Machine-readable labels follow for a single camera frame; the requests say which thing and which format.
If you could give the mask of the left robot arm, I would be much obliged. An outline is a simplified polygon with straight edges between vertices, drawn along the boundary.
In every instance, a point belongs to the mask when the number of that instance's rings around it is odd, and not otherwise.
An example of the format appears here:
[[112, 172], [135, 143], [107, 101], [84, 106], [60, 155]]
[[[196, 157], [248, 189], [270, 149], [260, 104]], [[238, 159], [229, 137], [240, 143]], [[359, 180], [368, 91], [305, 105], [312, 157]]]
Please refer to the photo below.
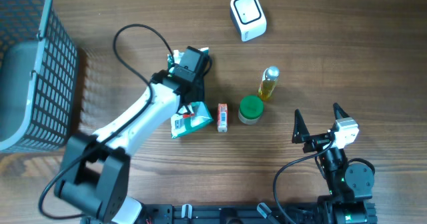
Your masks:
[[174, 63], [154, 73], [142, 96], [117, 119], [91, 135], [77, 133], [66, 144], [54, 195], [100, 223], [143, 223], [149, 214], [127, 194], [131, 158], [165, 121], [179, 135], [207, 114], [204, 104], [207, 47], [173, 53]]

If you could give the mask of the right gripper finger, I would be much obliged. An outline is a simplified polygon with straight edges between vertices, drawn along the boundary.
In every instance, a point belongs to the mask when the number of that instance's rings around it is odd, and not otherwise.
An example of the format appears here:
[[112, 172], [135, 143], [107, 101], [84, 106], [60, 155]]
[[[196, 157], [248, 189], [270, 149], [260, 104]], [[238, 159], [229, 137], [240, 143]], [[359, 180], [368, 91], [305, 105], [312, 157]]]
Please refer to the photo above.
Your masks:
[[333, 104], [333, 109], [334, 109], [334, 116], [336, 120], [349, 117], [349, 115], [340, 107], [338, 103]]
[[294, 112], [294, 130], [292, 134], [292, 143], [305, 143], [310, 137], [302, 114], [299, 109]]

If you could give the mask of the yellow dish soap bottle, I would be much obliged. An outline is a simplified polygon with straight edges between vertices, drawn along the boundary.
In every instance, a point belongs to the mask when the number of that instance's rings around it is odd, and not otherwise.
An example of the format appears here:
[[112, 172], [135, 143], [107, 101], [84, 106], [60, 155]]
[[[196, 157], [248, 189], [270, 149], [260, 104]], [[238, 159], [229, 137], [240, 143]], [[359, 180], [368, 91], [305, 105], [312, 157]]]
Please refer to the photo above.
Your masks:
[[258, 97], [262, 101], [268, 101], [275, 89], [280, 76], [280, 70], [276, 66], [268, 67], [262, 75], [262, 81], [258, 88]]

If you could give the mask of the white barcode scanner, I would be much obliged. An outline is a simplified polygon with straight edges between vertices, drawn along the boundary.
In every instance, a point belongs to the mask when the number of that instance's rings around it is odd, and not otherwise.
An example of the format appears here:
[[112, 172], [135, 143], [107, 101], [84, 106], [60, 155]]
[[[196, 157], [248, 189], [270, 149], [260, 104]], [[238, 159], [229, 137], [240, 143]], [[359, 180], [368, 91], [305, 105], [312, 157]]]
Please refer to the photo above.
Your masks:
[[230, 17], [243, 42], [266, 32], [266, 16], [259, 0], [231, 0]]

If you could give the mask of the green white wipes packet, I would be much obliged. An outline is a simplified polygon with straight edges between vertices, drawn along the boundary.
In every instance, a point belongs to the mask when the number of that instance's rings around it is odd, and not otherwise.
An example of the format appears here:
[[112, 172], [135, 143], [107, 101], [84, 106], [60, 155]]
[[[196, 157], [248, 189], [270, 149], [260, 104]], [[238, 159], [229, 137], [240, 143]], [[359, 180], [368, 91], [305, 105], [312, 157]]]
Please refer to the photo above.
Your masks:
[[171, 138], [177, 139], [199, 129], [213, 121], [205, 104], [204, 80], [197, 83], [196, 101], [183, 106], [171, 117]]

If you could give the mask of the green lid jar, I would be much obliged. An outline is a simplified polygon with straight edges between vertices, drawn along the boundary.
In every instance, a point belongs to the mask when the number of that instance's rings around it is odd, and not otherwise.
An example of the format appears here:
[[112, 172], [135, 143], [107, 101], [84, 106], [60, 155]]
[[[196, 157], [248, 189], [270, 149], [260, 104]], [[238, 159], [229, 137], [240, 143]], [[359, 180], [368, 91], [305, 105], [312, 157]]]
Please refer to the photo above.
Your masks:
[[239, 106], [238, 117], [246, 125], [256, 124], [264, 112], [264, 103], [256, 95], [245, 96]]

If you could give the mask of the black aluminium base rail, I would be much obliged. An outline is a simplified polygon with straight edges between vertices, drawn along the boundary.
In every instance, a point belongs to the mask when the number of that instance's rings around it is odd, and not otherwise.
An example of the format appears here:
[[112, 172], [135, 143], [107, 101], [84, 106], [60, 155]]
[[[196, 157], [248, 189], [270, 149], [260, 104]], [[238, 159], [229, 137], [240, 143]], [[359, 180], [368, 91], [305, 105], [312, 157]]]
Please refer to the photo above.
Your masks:
[[[373, 203], [292, 203], [283, 206], [295, 223], [377, 224]], [[123, 209], [111, 223], [288, 223], [277, 207], [258, 205], [144, 205], [137, 203], [131, 211]]]

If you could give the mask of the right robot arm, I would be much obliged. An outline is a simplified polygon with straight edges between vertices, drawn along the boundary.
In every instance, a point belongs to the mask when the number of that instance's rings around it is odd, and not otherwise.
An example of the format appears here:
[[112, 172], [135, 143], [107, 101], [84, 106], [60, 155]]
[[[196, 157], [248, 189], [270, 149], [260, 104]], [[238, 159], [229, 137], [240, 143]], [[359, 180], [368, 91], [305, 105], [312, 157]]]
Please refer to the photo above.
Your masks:
[[294, 113], [292, 143], [302, 143], [304, 153], [316, 153], [316, 165], [326, 180], [329, 195], [318, 197], [318, 223], [377, 223], [375, 204], [370, 203], [375, 168], [362, 158], [348, 159], [344, 148], [359, 134], [359, 124], [337, 103], [335, 121], [326, 133], [310, 135], [299, 110]]

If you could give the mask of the grey plastic mesh basket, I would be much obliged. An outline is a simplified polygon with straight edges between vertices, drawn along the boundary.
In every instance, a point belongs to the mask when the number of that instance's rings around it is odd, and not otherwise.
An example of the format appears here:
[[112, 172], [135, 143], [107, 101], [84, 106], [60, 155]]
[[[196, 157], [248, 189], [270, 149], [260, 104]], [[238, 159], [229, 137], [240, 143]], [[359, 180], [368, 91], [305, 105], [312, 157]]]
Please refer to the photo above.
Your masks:
[[79, 70], [53, 0], [1, 0], [1, 152], [64, 146]]

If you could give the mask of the small orange white box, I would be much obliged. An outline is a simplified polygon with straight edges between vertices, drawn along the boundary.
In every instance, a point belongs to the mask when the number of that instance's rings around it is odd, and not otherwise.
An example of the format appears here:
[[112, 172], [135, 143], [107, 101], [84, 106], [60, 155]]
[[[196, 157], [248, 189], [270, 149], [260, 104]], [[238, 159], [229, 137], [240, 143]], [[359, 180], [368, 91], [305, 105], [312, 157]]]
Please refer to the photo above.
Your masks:
[[217, 127], [220, 133], [228, 131], [228, 105], [226, 103], [218, 104]]

